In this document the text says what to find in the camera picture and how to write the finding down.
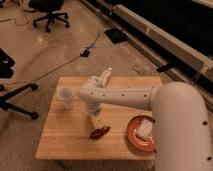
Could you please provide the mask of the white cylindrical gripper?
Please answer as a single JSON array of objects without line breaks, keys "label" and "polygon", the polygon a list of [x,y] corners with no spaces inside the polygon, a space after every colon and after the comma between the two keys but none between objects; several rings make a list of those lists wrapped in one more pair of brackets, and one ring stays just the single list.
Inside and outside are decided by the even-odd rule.
[{"label": "white cylindrical gripper", "polygon": [[88,114],[91,115],[90,121],[93,127],[95,129],[101,129],[104,126],[101,117],[98,116],[101,111],[101,105],[99,103],[87,103],[86,108]]}]

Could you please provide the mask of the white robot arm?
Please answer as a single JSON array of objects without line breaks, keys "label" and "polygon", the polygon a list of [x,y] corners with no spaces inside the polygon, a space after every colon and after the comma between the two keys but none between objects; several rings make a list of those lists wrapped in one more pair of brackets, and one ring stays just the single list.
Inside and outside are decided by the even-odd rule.
[{"label": "white robot arm", "polygon": [[184,82],[139,88],[102,88],[88,79],[79,97],[89,112],[102,103],[150,110],[155,171],[213,171],[208,111],[202,95]]}]

